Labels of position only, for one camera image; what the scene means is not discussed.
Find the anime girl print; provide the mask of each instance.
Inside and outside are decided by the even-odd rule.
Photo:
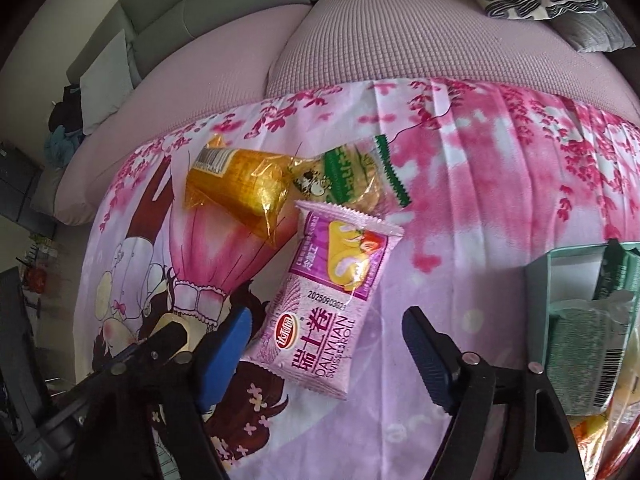
[[[279,248],[267,246],[217,206],[184,209],[184,190],[174,189],[171,166],[165,157],[156,169],[97,285],[95,315],[102,325],[94,341],[94,370],[172,320],[188,330],[191,350],[206,332],[217,329],[234,304],[249,308],[254,333],[264,322],[266,302],[251,293],[251,277]],[[280,246],[295,232],[293,213],[289,210],[280,221]],[[161,239],[167,225],[170,233]],[[283,389],[283,379],[239,364],[206,425],[225,465],[265,446],[268,421],[288,404],[281,398]],[[239,399],[247,396],[246,406],[240,406]],[[159,413],[157,406],[150,417],[159,450],[170,457]]]

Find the swiss roll package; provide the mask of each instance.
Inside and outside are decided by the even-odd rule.
[[[302,240],[242,359],[346,399],[351,357],[403,230],[338,205],[296,204]]]

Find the brand logo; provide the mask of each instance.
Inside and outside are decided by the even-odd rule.
[[[298,338],[298,319],[293,314],[285,312],[276,323],[273,333],[278,348],[286,350],[291,348]]]

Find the yellow plastic wrapper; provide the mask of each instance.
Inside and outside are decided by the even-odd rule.
[[[316,158],[225,146],[214,136],[187,175],[185,206],[220,204],[252,233],[275,245],[278,215],[296,199],[384,216],[411,202],[391,165],[385,136],[350,142]]]
[[[385,136],[343,144],[292,166],[297,198],[384,216],[411,200],[390,162]]]
[[[571,422],[584,467],[584,475],[587,480],[594,480],[598,473],[604,445],[607,442],[608,419],[606,412],[588,416],[581,422],[576,420]]]
[[[294,158],[227,148],[215,136],[187,174],[185,206],[215,202],[260,238],[275,245],[278,215],[292,181]]]

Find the black monitor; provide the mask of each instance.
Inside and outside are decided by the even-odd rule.
[[[12,438],[20,440],[54,407],[36,364],[18,267],[0,272],[0,378],[0,417]]]

